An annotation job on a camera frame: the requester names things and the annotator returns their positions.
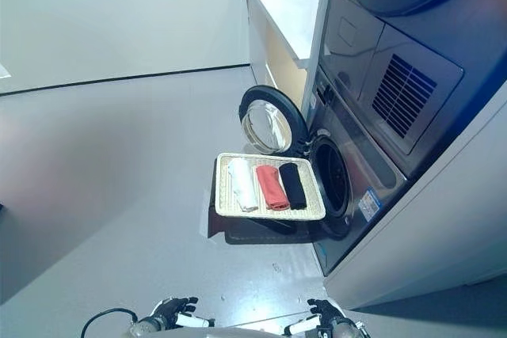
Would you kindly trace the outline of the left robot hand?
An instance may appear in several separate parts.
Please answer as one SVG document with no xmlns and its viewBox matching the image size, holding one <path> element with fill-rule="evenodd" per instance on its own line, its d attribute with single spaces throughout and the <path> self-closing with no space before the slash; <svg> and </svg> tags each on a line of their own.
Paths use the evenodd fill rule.
<svg viewBox="0 0 507 338">
<path fill-rule="evenodd" d="M 188 328 L 211 328 L 215 326 L 215 320 L 197 317 L 196 304 L 199 298 L 166 298 L 161 300 L 151 313 L 151 316 L 160 320 L 162 330 Z"/>
</svg>

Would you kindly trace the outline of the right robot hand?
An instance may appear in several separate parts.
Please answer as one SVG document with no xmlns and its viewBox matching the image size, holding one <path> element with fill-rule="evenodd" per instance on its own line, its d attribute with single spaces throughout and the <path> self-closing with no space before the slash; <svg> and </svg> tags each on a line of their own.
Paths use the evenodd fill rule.
<svg viewBox="0 0 507 338">
<path fill-rule="evenodd" d="M 311 307 L 311 315 L 295 324 L 286 326 L 284 328 L 284 336 L 295 336 L 296 334 L 314 329 L 331 332 L 333 324 L 337 324 L 338 320 L 345 317 L 340 309 L 327 300 L 312 298 L 307 303 Z"/>
</svg>

